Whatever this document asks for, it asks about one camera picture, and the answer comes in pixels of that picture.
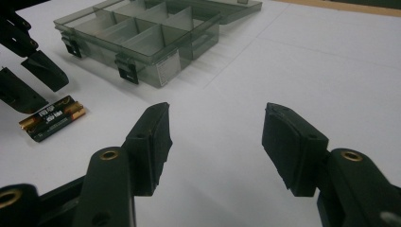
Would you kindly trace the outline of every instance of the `white tabletop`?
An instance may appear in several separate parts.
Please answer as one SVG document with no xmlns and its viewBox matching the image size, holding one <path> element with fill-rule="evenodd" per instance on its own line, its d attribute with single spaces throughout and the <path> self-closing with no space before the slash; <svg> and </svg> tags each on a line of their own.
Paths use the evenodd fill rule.
<svg viewBox="0 0 401 227">
<path fill-rule="evenodd" d="M 0 187 L 31 183 L 42 195 L 75 180 L 159 102 L 170 104 L 174 144 L 154 196 L 136 198 L 138 226 L 322 226 L 316 196 L 294 198 L 263 150 L 267 102 L 300 114 L 330 139 L 329 150 L 365 153 L 401 185 L 401 18 L 264 1 L 221 26 L 218 44 L 156 89 L 67 53 L 53 21 L 98 2 L 52 0 L 18 12 L 70 83 L 52 93 L 0 46 L 2 66 L 50 103 L 71 95 L 87 114 L 36 143 L 18 125 L 27 115 L 0 102 Z"/>
</svg>

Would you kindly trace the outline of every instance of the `black and copper battery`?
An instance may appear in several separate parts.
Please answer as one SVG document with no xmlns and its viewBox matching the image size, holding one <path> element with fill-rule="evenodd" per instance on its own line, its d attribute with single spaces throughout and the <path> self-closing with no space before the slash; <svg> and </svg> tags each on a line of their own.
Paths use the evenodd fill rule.
<svg viewBox="0 0 401 227">
<path fill-rule="evenodd" d="M 20 126 L 33 140 L 41 142 L 85 113 L 84 107 L 79 102 L 66 96 L 22 120 Z"/>
</svg>

